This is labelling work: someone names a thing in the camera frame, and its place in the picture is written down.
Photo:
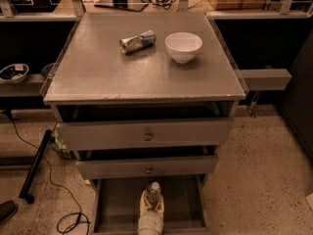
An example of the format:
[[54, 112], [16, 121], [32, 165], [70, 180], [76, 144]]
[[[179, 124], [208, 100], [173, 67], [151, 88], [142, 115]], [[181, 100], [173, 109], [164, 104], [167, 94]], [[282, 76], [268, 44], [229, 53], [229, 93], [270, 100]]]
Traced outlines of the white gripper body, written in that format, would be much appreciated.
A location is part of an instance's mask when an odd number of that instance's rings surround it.
[[163, 216], [156, 211], [144, 212], [138, 220], [138, 235], [161, 235]]

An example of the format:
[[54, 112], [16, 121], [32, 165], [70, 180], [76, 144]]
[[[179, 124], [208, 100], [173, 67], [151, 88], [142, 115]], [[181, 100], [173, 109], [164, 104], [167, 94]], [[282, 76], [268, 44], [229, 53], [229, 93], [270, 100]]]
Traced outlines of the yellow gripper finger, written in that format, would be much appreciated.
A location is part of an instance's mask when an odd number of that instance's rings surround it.
[[160, 216], [164, 216], [164, 200], [162, 196], [159, 196], [157, 205], [156, 205], [156, 212], [160, 215]]
[[147, 191], [146, 190], [144, 190], [142, 192], [142, 195], [141, 195], [141, 198], [140, 198], [140, 205], [139, 205], [139, 207], [140, 207], [140, 215], [143, 215], [151, 207], [151, 204], [150, 204], [150, 202], [147, 199]]

